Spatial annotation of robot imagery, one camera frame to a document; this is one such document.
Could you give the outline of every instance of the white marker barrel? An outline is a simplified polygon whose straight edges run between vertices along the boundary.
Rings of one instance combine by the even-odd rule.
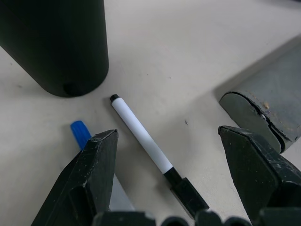
[[[133,135],[137,138],[139,143],[146,150],[147,154],[155,162],[160,171],[163,174],[169,171],[173,167],[172,164],[166,158],[156,142],[151,138],[143,125],[136,118],[131,109],[127,106],[125,101],[116,94],[111,96],[110,100],[114,109],[117,111],[128,128],[132,131]]]

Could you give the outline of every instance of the marker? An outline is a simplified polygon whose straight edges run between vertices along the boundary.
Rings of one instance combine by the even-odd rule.
[[[150,158],[154,161],[161,173],[168,180],[171,185],[171,191],[180,200],[190,215],[194,218],[199,210],[208,209],[209,206],[204,199],[187,178],[182,178],[179,175],[156,142],[151,138],[144,126],[127,106],[125,101],[117,94],[111,96],[110,100],[113,108],[131,130],[133,135],[137,138]]]
[[[82,121],[75,121],[70,125],[70,128],[77,143],[79,144],[80,151],[82,151],[88,140],[92,137],[88,128]],[[123,187],[121,186],[115,174],[113,178],[109,209],[111,211],[135,211],[135,208],[131,204],[130,199],[123,190]]]

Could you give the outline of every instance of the blue marker cap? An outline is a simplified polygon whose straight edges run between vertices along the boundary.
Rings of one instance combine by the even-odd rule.
[[[75,121],[70,125],[72,133],[79,144],[80,150],[83,150],[86,146],[86,143],[91,138],[91,134],[88,128],[82,121]]]

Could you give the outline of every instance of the table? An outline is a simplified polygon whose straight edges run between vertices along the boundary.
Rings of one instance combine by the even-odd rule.
[[[160,223],[188,217],[110,105],[117,93],[170,162],[222,219],[247,218],[233,185],[219,125],[227,87],[299,40],[301,3],[282,0],[105,0],[110,69],[77,98],[45,92],[0,49],[0,224],[30,225],[79,151],[70,123],[119,130],[116,175],[137,210]],[[284,154],[301,169],[301,141]]]

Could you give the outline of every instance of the black cylindrical container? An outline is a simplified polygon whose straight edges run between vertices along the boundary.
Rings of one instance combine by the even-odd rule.
[[[103,0],[0,0],[0,45],[47,92],[84,95],[109,69]]]

